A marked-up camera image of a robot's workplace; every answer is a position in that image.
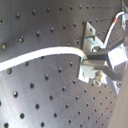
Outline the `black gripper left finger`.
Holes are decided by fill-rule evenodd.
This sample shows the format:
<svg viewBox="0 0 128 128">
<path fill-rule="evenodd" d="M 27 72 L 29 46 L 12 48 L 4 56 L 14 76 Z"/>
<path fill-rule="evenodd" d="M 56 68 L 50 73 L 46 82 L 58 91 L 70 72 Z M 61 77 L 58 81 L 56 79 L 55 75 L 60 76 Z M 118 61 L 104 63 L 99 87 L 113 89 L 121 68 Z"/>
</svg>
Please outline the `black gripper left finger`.
<svg viewBox="0 0 128 128">
<path fill-rule="evenodd" d="M 109 65 L 120 65 L 127 61 L 126 50 L 123 43 L 124 40 L 121 40 L 111 48 L 95 51 L 90 43 L 85 42 L 82 50 L 89 60 L 106 60 Z"/>
</svg>

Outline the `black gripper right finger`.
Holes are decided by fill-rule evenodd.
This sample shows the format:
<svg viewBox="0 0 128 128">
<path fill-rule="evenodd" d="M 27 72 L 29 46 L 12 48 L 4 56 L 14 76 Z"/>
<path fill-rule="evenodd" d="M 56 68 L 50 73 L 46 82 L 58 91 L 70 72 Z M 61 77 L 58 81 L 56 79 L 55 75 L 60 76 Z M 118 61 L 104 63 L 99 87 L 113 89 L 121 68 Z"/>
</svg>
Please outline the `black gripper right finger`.
<svg viewBox="0 0 128 128">
<path fill-rule="evenodd" d="M 103 72 L 112 80 L 114 81 L 121 81 L 123 79 L 124 74 L 123 73 L 115 73 L 113 70 L 111 70 L 109 67 L 104 66 Z"/>
</svg>

